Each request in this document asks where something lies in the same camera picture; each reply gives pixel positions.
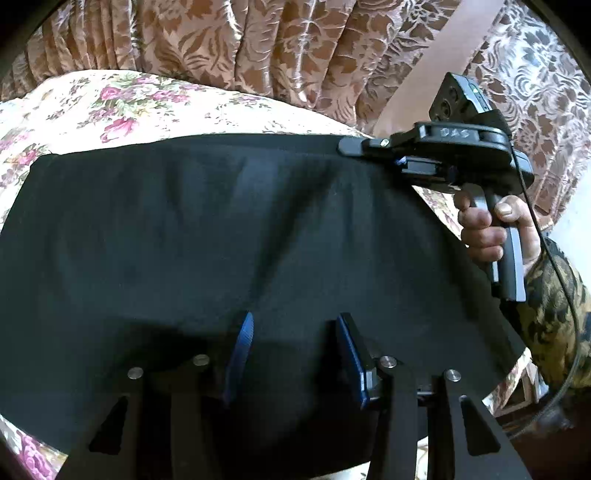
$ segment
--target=pistol grip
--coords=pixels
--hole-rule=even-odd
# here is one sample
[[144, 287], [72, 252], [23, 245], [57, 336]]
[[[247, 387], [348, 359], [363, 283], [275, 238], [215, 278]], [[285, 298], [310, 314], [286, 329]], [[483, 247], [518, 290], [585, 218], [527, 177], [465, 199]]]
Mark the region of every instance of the pistol grip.
[[482, 267], [491, 281], [493, 295], [501, 300], [526, 301], [519, 230], [515, 223], [500, 222], [495, 214], [495, 205], [502, 197], [492, 189], [484, 190], [473, 183], [465, 183], [462, 188], [470, 193], [470, 206], [488, 210], [492, 215], [492, 224], [504, 227], [507, 232], [503, 258]]

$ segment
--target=silver screw head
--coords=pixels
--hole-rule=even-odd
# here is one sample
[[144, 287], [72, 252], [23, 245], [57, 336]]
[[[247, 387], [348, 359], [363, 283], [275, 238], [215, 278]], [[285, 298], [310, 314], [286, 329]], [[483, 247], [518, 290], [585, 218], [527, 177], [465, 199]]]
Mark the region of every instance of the silver screw head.
[[446, 370], [445, 372], [445, 377], [450, 381], [450, 382], [459, 382], [460, 379], [462, 378], [462, 375], [460, 374], [459, 371], [454, 370], [454, 369], [449, 369]]
[[398, 362], [393, 356], [384, 355], [380, 357], [379, 364], [384, 368], [394, 368]]
[[205, 353], [195, 355], [193, 357], [193, 365], [196, 367], [205, 367], [206, 365], [209, 365], [209, 357], [205, 355]]
[[141, 367], [132, 367], [127, 372], [127, 378], [130, 380], [137, 380], [144, 376], [144, 369]]

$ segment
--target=black cloth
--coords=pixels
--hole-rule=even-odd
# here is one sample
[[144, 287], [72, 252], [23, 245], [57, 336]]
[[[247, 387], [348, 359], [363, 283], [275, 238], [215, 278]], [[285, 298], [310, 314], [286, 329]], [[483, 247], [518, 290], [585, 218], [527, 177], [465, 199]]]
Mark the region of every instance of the black cloth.
[[466, 248], [339, 137], [207, 135], [31, 167], [0, 235], [0, 412], [68, 452], [115, 371], [172, 366], [240, 310], [239, 396], [211, 412], [233, 478], [369, 459], [375, 415], [339, 376], [334, 323], [483, 398], [524, 346]]

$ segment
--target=cable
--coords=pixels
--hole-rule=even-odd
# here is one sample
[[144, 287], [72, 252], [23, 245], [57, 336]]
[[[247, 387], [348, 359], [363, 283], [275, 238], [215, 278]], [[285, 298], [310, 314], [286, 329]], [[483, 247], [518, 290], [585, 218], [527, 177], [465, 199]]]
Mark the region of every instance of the cable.
[[[513, 158], [515, 158], [515, 150], [513, 149], [513, 142], [511, 142], [511, 153], [513, 154]], [[556, 260], [554, 259], [553, 255], [550, 253], [550, 249], [548, 248], [548, 244], [546, 243], [546, 239], [545, 239], [544, 235], [542, 234], [542, 230], [540, 229], [540, 226], [538, 224], [538, 220], [535, 216], [534, 208], [531, 204], [530, 198], [527, 195], [527, 191], [526, 191], [527, 188], [525, 186], [525, 180], [523, 178], [523, 174], [521, 173], [521, 169], [519, 168], [519, 165], [517, 164], [517, 160], [515, 160], [515, 166], [517, 168], [517, 174], [519, 176], [519, 183], [521, 184], [521, 188], [523, 190], [525, 202], [527, 203], [527, 208], [529, 208], [529, 210], [530, 210], [531, 219], [534, 222], [535, 230], [538, 232], [538, 236], [540, 237], [542, 249], [544, 250], [546, 256], [550, 260], [550, 263], [552, 264], [552, 268], [554, 269], [554, 272], [556, 273], [556, 276], [558, 277], [560, 287], [562, 288], [564, 296], [566, 297], [566, 301], [569, 304], [570, 313], [573, 315], [574, 360], [573, 360], [572, 365], [570, 366], [569, 374], [566, 376], [562, 385], [560, 386], [558, 391], [555, 393], [555, 395], [552, 397], [552, 399], [537, 414], [535, 414], [534, 417], [531, 418], [525, 424], [525, 426], [521, 427], [516, 432], [508, 435], [510, 440], [516, 439], [517, 437], [522, 435], [524, 432], [526, 432], [534, 423], [537, 423], [542, 417], [544, 417], [546, 414], [548, 414], [550, 412], [550, 410], [552, 410], [556, 406], [556, 404], [560, 400], [563, 399], [567, 390], [569, 389], [569, 387], [573, 383], [574, 375], [577, 372], [577, 370], [579, 369], [579, 363], [581, 361], [581, 355], [582, 355], [580, 328], [579, 328], [579, 316], [577, 315], [577, 310], [576, 310], [576, 308], [574, 308], [573, 299], [571, 298], [571, 295], [569, 294], [569, 292], [566, 288], [566, 283], [564, 282], [564, 278], [562, 277], [562, 273], [560, 273], [560, 270], [558, 270], [558, 266], [556, 265]]]

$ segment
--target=hand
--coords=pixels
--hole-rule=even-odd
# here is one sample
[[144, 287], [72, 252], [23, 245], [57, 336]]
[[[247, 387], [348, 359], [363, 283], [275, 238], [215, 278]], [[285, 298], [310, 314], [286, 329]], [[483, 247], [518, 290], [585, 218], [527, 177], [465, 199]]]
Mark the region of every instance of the hand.
[[[462, 190], [456, 193], [453, 203], [460, 210], [457, 221], [464, 227], [462, 241], [468, 246], [470, 257], [476, 262], [500, 260], [503, 256], [501, 245], [507, 237], [505, 229], [491, 226], [492, 216], [487, 210], [470, 207], [468, 192]], [[542, 253], [540, 237], [535, 230], [527, 204], [519, 197], [509, 195], [495, 205], [495, 214], [502, 222], [517, 222], [524, 275], [527, 275]]]

